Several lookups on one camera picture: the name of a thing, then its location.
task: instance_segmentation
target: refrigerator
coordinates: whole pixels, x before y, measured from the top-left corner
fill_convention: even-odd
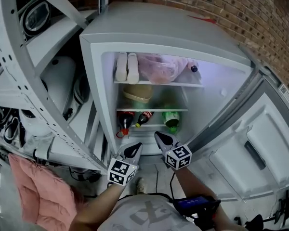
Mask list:
[[[161,112],[180,112],[177,138],[193,153],[189,169],[222,200],[246,200],[289,188],[289,90],[212,20],[156,4],[115,2],[80,35],[94,105],[112,154],[130,142],[144,144],[141,167],[162,164],[155,131],[167,131]],[[195,59],[197,74],[184,70],[173,82],[152,85],[152,102],[139,107],[122,95],[114,78],[119,52],[157,53]],[[176,103],[157,105],[164,93]],[[117,111],[154,111],[128,136]]]

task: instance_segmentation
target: green bottle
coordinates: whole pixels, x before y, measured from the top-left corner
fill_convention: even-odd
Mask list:
[[[169,132],[173,134],[176,133],[180,120],[179,112],[166,111],[162,112],[162,116],[164,119],[164,124],[169,127]]]

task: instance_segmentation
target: perforated metal upright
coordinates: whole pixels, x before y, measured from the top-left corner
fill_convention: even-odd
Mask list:
[[[82,28],[88,21],[67,0],[47,0]],[[30,111],[51,129],[53,134],[69,145],[102,173],[107,168],[65,121],[35,70],[20,29],[16,0],[0,0],[0,63],[28,103]]]

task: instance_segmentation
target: brick wall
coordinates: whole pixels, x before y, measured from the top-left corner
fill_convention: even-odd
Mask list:
[[[80,9],[97,0],[70,0]],[[289,84],[289,0],[119,0],[163,4],[213,19]]]

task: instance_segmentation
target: gray t-shirt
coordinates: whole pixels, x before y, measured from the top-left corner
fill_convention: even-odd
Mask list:
[[[136,195],[116,204],[110,217],[98,231],[201,231],[156,195]]]

